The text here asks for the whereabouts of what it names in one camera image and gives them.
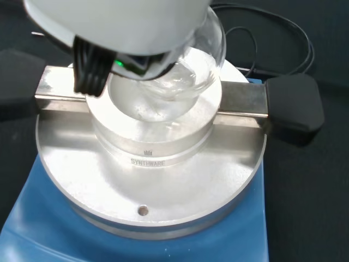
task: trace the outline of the white device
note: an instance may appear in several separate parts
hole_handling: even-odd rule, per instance
[[[192,44],[196,30],[207,17],[210,0],[24,0],[24,3],[31,18],[48,35],[70,48],[74,48],[76,38],[81,38],[107,49],[108,56],[115,56],[108,59],[110,71],[131,79],[150,80],[172,69]]]

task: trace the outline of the black rubber cap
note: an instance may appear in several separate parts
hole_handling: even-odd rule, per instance
[[[45,66],[44,60],[23,52],[0,52],[0,121],[39,112],[35,92]]]
[[[266,81],[268,121],[266,133],[287,143],[305,146],[324,123],[316,81],[304,74]]]

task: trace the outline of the black surface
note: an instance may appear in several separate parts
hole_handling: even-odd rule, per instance
[[[295,146],[308,145],[324,123],[316,81],[308,75],[284,75],[265,82],[268,136]]]
[[[45,60],[27,53],[13,49],[0,51],[0,121],[39,113],[35,92],[45,67]]]
[[[45,58],[50,65],[67,66],[71,58],[35,31],[24,13],[0,0],[0,50],[14,47]],[[349,261],[349,43],[346,0],[249,0],[284,15],[302,26],[314,42],[326,122],[307,148],[298,149],[268,139],[265,152],[266,217],[270,262]],[[256,32],[259,65],[286,71],[302,52],[291,36],[280,39],[281,28],[244,15],[223,17],[226,27],[247,26]],[[248,66],[248,38],[238,32],[228,39],[228,58]],[[0,124],[0,224],[12,208],[36,155],[35,119]]]

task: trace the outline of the black background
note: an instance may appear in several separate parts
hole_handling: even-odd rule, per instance
[[[39,29],[17,2],[0,0],[0,50],[12,47],[44,58],[49,65],[67,66],[69,55],[31,35]],[[268,140],[264,161],[270,261],[349,261],[349,2],[238,2],[283,15],[307,32],[317,56],[311,74],[318,80],[326,115],[323,129],[307,148]],[[219,17],[226,29],[246,26],[253,31],[260,69],[287,72],[305,56],[294,35],[270,20],[246,11],[220,11]],[[251,65],[252,51],[243,32],[227,38],[227,59],[234,65]],[[34,118],[0,123],[0,225],[35,159],[34,126]]]

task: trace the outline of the reflective metal surface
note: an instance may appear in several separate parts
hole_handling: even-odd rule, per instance
[[[215,124],[262,127],[268,117],[265,85],[221,81],[222,101]]]
[[[85,96],[74,93],[74,73],[71,68],[46,67],[35,98],[43,110],[88,112]]]
[[[246,81],[228,63],[221,79]],[[144,167],[106,150],[89,113],[44,110],[37,145],[51,180],[86,220],[126,237],[167,239],[223,218],[262,160],[261,129],[215,124],[210,130],[192,157]]]

